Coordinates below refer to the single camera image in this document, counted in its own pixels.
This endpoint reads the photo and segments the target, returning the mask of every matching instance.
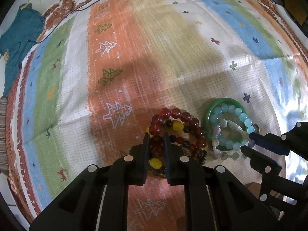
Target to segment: green ring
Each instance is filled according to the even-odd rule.
[[[227,104],[227,105],[234,105],[235,108],[240,108],[242,110],[243,113],[246,113],[246,110],[245,108],[243,107],[242,104],[240,104],[238,101],[234,100],[234,99],[231,99],[231,98],[221,98],[221,99],[217,99],[215,102],[213,102],[207,113],[204,115],[204,121],[203,121],[203,124],[202,126],[205,128],[205,131],[207,132],[207,138],[208,140],[212,140],[212,135],[210,134],[210,131],[212,131],[212,124],[210,122],[210,114],[211,112],[221,103],[224,103],[224,104]],[[243,130],[244,131],[247,131],[247,127],[243,126]],[[241,139],[237,140],[237,142],[239,143],[242,143],[244,141],[244,138],[241,137]],[[223,147],[223,146],[220,146],[218,145],[218,148],[221,150],[221,151],[231,151],[233,149],[227,149],[226,147]]]

